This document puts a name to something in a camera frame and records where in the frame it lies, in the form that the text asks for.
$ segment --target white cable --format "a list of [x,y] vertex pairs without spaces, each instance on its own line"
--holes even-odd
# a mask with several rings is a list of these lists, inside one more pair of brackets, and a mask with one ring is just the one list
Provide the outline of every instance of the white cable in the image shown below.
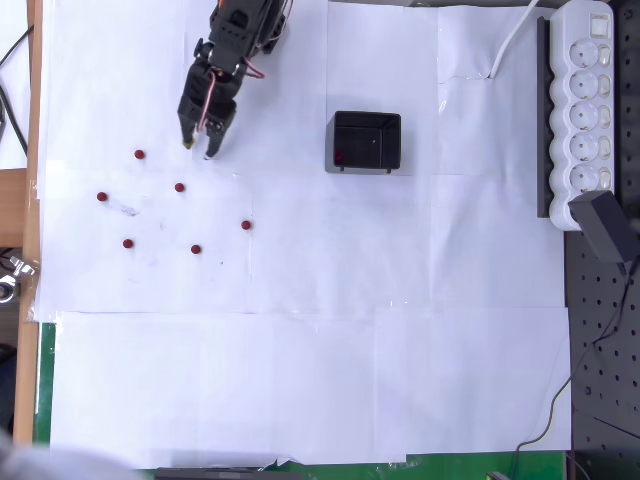
[[575,458],[570,457],[570,456],[569,456],[569,455],[567,455],[566,453],[565,453],[565,455],[566,455],[566,457],[567,457],[569,460],[571,460],[573,463],[575,463],[576,467],[578,467],[578,468],[582,471],[582,473],[584,474],[584,476],[585,476],[585,478],[586,478],[587,480],[591,480],[591,477],[589,477],[589,474],[587,473],[587,471],[586,471],[584,468],[582,468],[582,465],[580,465],[580,464],[576,461],[576,459],[575,459]]
[[531,2],[529,3],[529,6],[527,7],[527,9],[522,14],[522,18],[520,18],[520,21],[518,23],[516,23],[516,26],[513,27],[513,30],[511,30],[511,33],[509,34],[509,36],[503,42],[502,46],[500,47],[500,50],[498,50],[498,56],[496,56],[496,61],[493,62],[493,68],[491,69],[491,73],[489,74],[489,78],[494,78],[496,76],[496,72],[498,71],[498,67],[500,66],[500,62],[502,61],[502,56],[504,55],[504,51],[507,49],[507,46],[509,45],[509,42],[511,42],[511,39],[516,34],[516,32],[520,29],[520,27],[522,26],[524,21],[529,16],[529,13],[531,13],[531,10],[533,10],[533,7],[535,7],[537,3],[538,3],[538,0],[531,0]]

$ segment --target metal clamp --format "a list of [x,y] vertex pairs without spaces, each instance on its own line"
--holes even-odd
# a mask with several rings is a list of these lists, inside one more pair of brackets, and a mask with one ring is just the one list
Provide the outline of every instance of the metal clamp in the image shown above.
[[35,275],[36,273],[31,265],[20,260],[18,257],[11,257],[9,261],[15,269],[11,275],[5,275],[0,278],[0,304],[7,303],[14,297],[16,292],[16,279],[20,275]]

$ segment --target wooden table edge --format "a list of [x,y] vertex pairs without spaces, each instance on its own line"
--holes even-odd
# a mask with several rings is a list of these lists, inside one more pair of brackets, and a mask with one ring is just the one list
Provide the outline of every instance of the wooden table edge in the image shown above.
[[[35,28],[30,40],[31,109],[22,255],[29,264],[40,265],[40,204],[37,199],[36,184],[42,71],[42,0],[27,0],[27,18],[29,25],[34,25]],[[22,279],[13,427],[14,441],[21,444],[30,444],[33,441],[39,330],[39,325],[33,322],[36,285],[37,278]]]

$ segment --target black perforated board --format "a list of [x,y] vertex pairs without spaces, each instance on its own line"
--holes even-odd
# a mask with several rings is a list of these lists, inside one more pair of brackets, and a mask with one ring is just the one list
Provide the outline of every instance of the black perforated board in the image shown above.
[[[613,1],[616,15],[616,196],[640,218],[640,0]],[[620,302],[624,277],[601,263],[579,232],[566,235],[571,362],[597,338]],[[640,479],[640,274],[619,329],[587,354],[572,381],[573,445],[592,478]]]

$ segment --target power socket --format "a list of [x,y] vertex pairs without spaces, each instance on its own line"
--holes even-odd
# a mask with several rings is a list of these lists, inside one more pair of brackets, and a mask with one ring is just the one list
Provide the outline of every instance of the power socket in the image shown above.
[[615,189],[613,11],[606,3],[571,0],[550,21],[549,94],[555,108],[549,153],[554,199],[549,217],[561,230],[580,230],[569,202],[594,190]]

